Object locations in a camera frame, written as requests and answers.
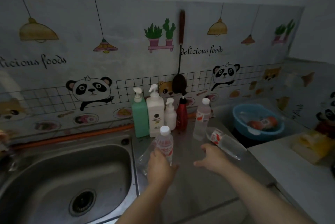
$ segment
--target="red bottle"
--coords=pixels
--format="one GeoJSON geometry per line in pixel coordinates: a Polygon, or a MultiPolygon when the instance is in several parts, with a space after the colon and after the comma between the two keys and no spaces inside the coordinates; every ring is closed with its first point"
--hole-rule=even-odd
{"type": "Polygon", "coordinates": [[[180,131],[184,131],[187,128],[187,122],[188,122],[188,116],[187,116],[187,110],[186,110],[186,103],[187,100],[183,96],[179,100],[179,106],[177,108],[177,124],[176,129],[180,131]]]}

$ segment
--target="white bottle cap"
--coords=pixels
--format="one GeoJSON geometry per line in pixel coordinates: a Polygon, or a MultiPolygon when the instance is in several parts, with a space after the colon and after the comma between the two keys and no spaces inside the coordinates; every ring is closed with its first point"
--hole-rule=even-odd
{"type": "Polygon", "coordinates": [[[172,105],[174,102],[173,98],[168,98],[166,100],[166,111],[168,112],[173,112],[174,111],[174,106],[172,105]]]}
{"type": "Polygon", "coordinates": [[[134,97],[134,101],[135,102],[141,102],[142,97],[140,96],[140,94],[142,93],[142,89],[140,87],[134,87],[134,92],[136,92],[136,95],[134,97]]]}
{"type": "Polygon", "coordinates": [[[208,98],[203,98],[202,99],[202,103],[205,104],[205,105],[208,105],[210,102],[210,100],[208,98]]]}
{"type": "Polygon", "coordinates": [[[153,84],[153,85],[151,85],[151,87],[150,87],[150,89],[149,89],[149,92],[152,92],[151,94],[150,94],[150,97],[152,98],[152,100],[158,100],[158,98],[159,98],[159,93],[157,93],[156,92],[156,89],[157,89],[157,85],[156,84],[153,84]]]}
{"type": "Polygon", "coordinates": [[[169,126],[164,125],[164,126],[161,127],[161,135],[163,135],[163,136],[167,136],[167,135],[169,135],[170,133],[171,133],[171,132],[170,132],[170,128],[169,128],[169,126]]]}

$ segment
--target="hand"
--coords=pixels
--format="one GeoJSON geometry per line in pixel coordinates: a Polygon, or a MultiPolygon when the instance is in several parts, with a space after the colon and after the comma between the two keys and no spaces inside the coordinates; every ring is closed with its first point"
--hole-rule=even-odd
{"type": "Polygon", "coordinates": [[[212,172],[222,174],[225,167],[231,165],[226,155],[217,146],[204,144],[201,149],[206,153],[206,157],[203,160],[195,161],[194,166],[205,167],[212,172]]]}
{"type": "Polygon", "coordinates": [[[156,147],[150,154],[148,163],[148,182],[149,185],[158,185],[168,188],[174,179],[178,165],[172,165],[167,162],[164,154],[156,147]]]}

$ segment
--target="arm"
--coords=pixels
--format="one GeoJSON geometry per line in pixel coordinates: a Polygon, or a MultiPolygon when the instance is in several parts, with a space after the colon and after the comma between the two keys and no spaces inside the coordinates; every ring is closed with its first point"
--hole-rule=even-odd
{"type": "Polygon", "coordinates": [[[128,207],[116,224],[150,223],[173,182],[178,166],[170,166],[159,149],[150,154],[148,163],[148,187],[128,207]]]}
{"type": "Polygon", "coordinates": [[[195,161],[194,165],[205,167],[226,178],[257,224],[313,223],[302,216],[294,207],[275,196],[269,189],[229,162],[217,146],[204,144],[201,148],[205,151],[206,157],[201,161],[195,161]]]}

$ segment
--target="pendant lamp illustration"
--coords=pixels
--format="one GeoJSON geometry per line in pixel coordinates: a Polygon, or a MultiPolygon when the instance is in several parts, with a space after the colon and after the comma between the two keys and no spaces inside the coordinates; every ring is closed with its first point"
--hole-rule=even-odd
{"type": "Polygon", "coordinates": [[[243,41],[241,41],[241,44],[245,44],[246,46],[255,43],[256,41],[254,41],[254,39],[252,38],[252,30],[254,29],[255,23],[256,23],[256,19],[257,19],[257,15],[258,15],[258,11],[259,11],[260,5],[258,6],[257,12],[256,12],[256,16],[254,18],[254,22],[252,23],[252,27],[251,27],[251,31],[250,34],[247,38],[245,38],[243,41]]]}
{"type": "MultiPolygon", "coordinates": [[[[96,7],[96,11],[98,12],[98,18],[99,18],[99,23],[100,23],[100,29],[101,29],[101,34],[103,36],[103,28],[101,26],[101,21],[100,21],[100,16],[99,16],[99,11],[98,11],[98,6],[96,4],[96,0],[95,1],[95,7],[96,7]]],[[[93,49],[93,51],[102,51],[105,54],[109,53],[109,51],[113,51],[113,50],[118,50],[118,48],[114,47],[113,45],[109,44],[105,38],[103,37],[101,43],[98,45],[98,47],[96,47],[95,49],[93,49]]]]}
{"type": "Polygon", "coordinates": [[[208,30],[207,35],[214,34],[215,36],[219,36],[220,34],[227,34],[227,26],[225,23],[222,22],[222,10],[224,8],[224,3],[221,7],[221,14],[219,20],[214,23],[208,30]]]}
{"type": "Polygon", "coordinates": [[[22,41],[37,41],[40,43],[46,42],[47,40],[58,40],[58,36],[49,27],[37,23],[30,15],[28,7],[24,0],[23,4],[27,9],[29,18],[28,23],[24,24],[19,31],[20,40],[22,41]]]}

